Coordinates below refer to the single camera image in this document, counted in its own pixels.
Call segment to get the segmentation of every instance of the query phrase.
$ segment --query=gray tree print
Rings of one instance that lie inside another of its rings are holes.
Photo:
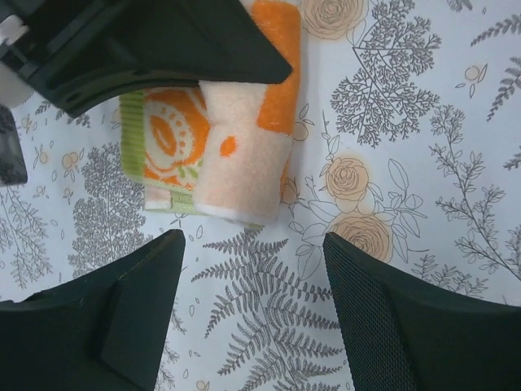
[[[47,224],[14,187],[0,191],[0,204],[0,250],[13,251],[11,276],[26,289],[28,283],[52,272],[44,242]]]
[[[472,11],[473,8],[471,0],[447,0],[447,3],[450,9],[455,12],[461,12],[463,7],[469,11]]]
[[[478,192],[476,180],[485,170],[481,153],[472,151],[468,159],[463,158],[460,145],[463,142],[462,128],[465,115],[452,106],[436,109],[431,119],[432,132],[444,136],[445,144],[430,147],[436,157],[438,169],[445,177],[453,178],[453,185],[459,190],[458,199],[446,200],[443,197],[436,202],[449,221],[463,220],[469,230],[466,235],[455,240],[456,247],[469,263],[479,262],[479,268],[493,274],[502,268],[521,281],[521,225],[509,231],[510,239],[505,243],[504,254],[497,240],[495,214],[493,206],[499,203],[506,193],[491,185],[482,187]]]
[[[146,221],[141,215],[143,186],[124,176],[120,147],[116,143],[93,148],[81,172],[89,197],[74,205],[77,238],[75,253],[68,256],[74,278],[84,275],[143,246],[151,236],[139,231]]]
[[[208,338],[223,319],[237,318],[238,331],[230,336],[228,358],[218,373],[227,376],[255,361],[241,391],[272,382],[277,391],[339,389],[339,384],[318,383],[313,378],[341,370],[341,366],[317,360],[335,357],[343,349],[325,345],[305,331],[339,329],[337,322],[324,319],[306,304],[331,299],[331,290],[303,283],[279,261],[287,239],[264,243],[257,239],[260,234],[261,230],[245,229],[232,239],[205,245],[227,254],[228,260],[192,279],[230,281],[225,295],[216,295],[206,331]]]
[[[418,119],[438,102],[436,94],[410,81],[413,74],[432,69],[433,50],[441,44],[440,37],[429,34],[429,19],[409,18],[413,9],[412,0],[374,6],[376,22],[353,47],[361,67],[341,81],[331,97],[337,130],[356,135],[360,144],[376,147],[382,134],[395,142],[419,133]]]

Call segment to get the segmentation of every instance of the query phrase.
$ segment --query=tablecloth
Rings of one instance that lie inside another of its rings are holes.
[[[156,388],[186,391],[354,389],[327,231],[442,288],[520,303],[521,3],[298,5],[304,75],[277,223],[145,212],[121,171],[117,100],[73,120],[35,94],[13,111],[29,182],[0,189],[1,299],[182,229]]]

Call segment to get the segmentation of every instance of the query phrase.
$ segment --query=orange floral pattern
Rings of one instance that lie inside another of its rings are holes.
[[[335,197],[342,212],[352,212],[366,196],[369,185],[366,167],[358,159],[337,157],[324,170],[327,191]]]
[[[191,190],[210,130],[200,89],[148,91],[145,111],[145,178]]]
[[[321,39],[339,39],[367,16],[368,0],[302,0],[304,28]]]
[[[360,250],[382,261],[392,258],[392,228],[375,215],[358,212],[342,213],[333,220],[328,231],[335,232]]]

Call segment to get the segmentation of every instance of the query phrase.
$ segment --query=black plastic bracket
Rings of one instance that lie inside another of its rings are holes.
[[[292,71],[239,0],[0,0],[10,15],[28,32],[0,60],[72,117],[133,90]]]

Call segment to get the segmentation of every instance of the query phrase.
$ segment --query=leaf print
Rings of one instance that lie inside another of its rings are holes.
[[[485,66],[479,72],[478,84],[484,80],[485,76],[487,76],[487,69],[488,69],[488,64],[485,64]]]
[[[409,209],[415,210],[423,205],[423,199],[415,194],[411,194],[407,200],[405,200],[405,206]]]
[[[42,114],[43,112],[46,112],[49,110],[49,108],[52,106],[52,104],[48,100],[42,100],[42,103],[40,106],[38,106],[37,110],[34,112],[34,114],[37,116],[39,114]]]
[[[303,120],[303,119],[308,115],[308,111],[309,111],[309,103],[307,103],[307,104],[302,108],[302,110],[300,110],[299,118],[300,118],[301,120]]]
[[[151,236],[139,231],[146,221],[141,215],[143,186],[127,179],[115,143],[93,148],[81,168],[88,197],[74,205],[78,237],[75,253],[68,256],[74,278],[120,259],[142,247]]]
[[[425,116],[439,97],[410,81],[434,64],[433,50],[441,40],[430,34],[431,21],[415,17],[412,0],[379,2],[373,8],[376,22],[359,46],[353,47],[361,67],[340,82],[331,97],[340,133],[357,136],[357,142],[376,147],[382,134],[389,141],[419,133],[418,119]]]
[[[475,84],[471,85],[471,88],[469,89],[469,98],[472,99],[474,94],[475,94]]]
[[[403,262],[409,263],[409,248],[407,245],[407,239],[399,235],[394,235],[392,237],[392,244],[394,251],[396,251]]]
[[[334,156],[335,153],[339,151],[339,146],[340,146],[340,136],[335,136],[329,143],[330,155]]]
[[[409,177],[404,170],[404,167],[396,160],[390,159],[389,173],[391,174],[392,181],[403,191],[409,188]]]
[[[304,227],[301,226],[298,222],[290,222],[289,228],[290,228],[290,230],[292,230],[298,234],[304,233]]]
[[[497,37],[500,34],[505,35],[508,32],[513,34],[521,33],[521,14],[513,14],[510,18],[505,18],[504,20],[497,22],[495,26],[482,32],[474,41],[472,41],[471,46],[483,42],[493,36]]]
[[[416,218],[410,213],[401,213],[400,215],[400,223],[401,225],[411,234],[420,237],[420,228],[418,226],[418,222]]]
[[[519,165],[521,165],[521,152],[516,153],[512,159],[503,165],[503,167],[510,171],[512,169],[518,169]]]
[[[374,183],[369,182],[367,184],[367,188],[373,193],[373,195],[378,198],[380,201],[383,201],[383,193],[382,189],[378,185],[375,185]]]
[[[479,261],[479,268],[489,274],[499,268],[505,269],[521,282],[521,259],[504,256],[497,239],[499,231],[495,226],[493,207],[501,202],[506,193],[494,185],[481,187],[481,194],[477,192],[476,182],[485,170],[483,156],[471,152],[468,159],[463,160],[463,150],[458,150],[464,141],[464,120],[464,113],[452,106],[437,108],[431,119],[433,134],[446,138],[445,145],[437,143],[430,147],[432,155],[436,157],[438,169],[443,170],[444,176],[455,178],[453,185],[461,195],[459,199],[453,197],[450,200],[440,197],[436,205],[449,221],[463,220],[470,228],[466,235],[455,241],[456,247],[470,264]],[[511,251],[511,247],[512,243],[507,242],[506,248]]]
[[[475,279],[473,283],[472,276],[462,273],[456,266],[449,268],[444,265],[440,268],[433,255],[423,256],[418,263],[414,263],[414,266],[411,271],[421,280],[450,292],[483,299],[482,293],[488,289],[487,279]]]
[[[302,240],[313,246],[322,246],[324,236],[326,234],[327,226],[321,223],[312,224],[309,226],[304,234],[302,234]]]
[[[13,187],[0,192],[0,250],[13,250],[11,276],[22,289],[52,273],[44,240],[48,237],[40,211]]]
[[[516,89],[521,89],[521,58],[512,57],[510,61],[514,63],[512,65],[513,68],[510,67],[505,70],[508,73],[508,77],[501,80],[501,86],[497,90],[498,94],[487,116],[487,121],[492,120],[497,110],[503,106],[506,100],[510,99]]]
[[[388,226],[392,226],[392,223],[396,220],[396,215],[387,212],[376,213],[374,216]]]
[[[298,247],[296,249],[296,253],[295,255],[306,255],[306,254],[309,254],[313,251],[313,249],[315,248],[315,246],[311,245],[311,244],[302,244],[300,247]]]
[[[321,263],[322,250],[320,247],[313,246],[313,250],[310,253],[300,255],[298,261],[300,279],[302,281],[309,279],[309,277],[315,274]]]
[[[302,329],[339,329],[336,321],[313,312],[306,303],[331,299],[331,290],[302,281],[290,272],[278,254],[287,244],[264,243],[257,239],[261,230],[247,228],[232,239],[207,244],[234,258],[196,275],[192,281],[206,278],[227,279],[223,296],[216,295],[207,337],[222,319],[237,319],[231,334],[228,358],[219,370],[222,376],[238,371],[246,362],[254,362],[241,390],[254,390],[272,380],[277,390],[330,390],[321,385],[305,388],[314,376],[338,371],[338,367],[321,366],[315,358],[337,357],[341,349],[315,340]],[[301,247],[298,253],[308,253]]]
[[[311,200],[309,201],[309,208],[315,216],[328,224],[332,222],[335,217],[341,214],[339,207],[332,202]]]
[[[455,12],[461,12],[463,7],[466,7],[467,10],[472,11],[472,2],[471,0],[447,0],[449,7],[451,10]]]
[[[175,378],[172,372],[167,369],[167,365],[176,363],[179,359],[179,354],[171,350],[169,345],[169,340],[166,340],[164,343],[163,355],[160,369],[157,374],[154,391],[167,391],[175,388],[176,386]]]

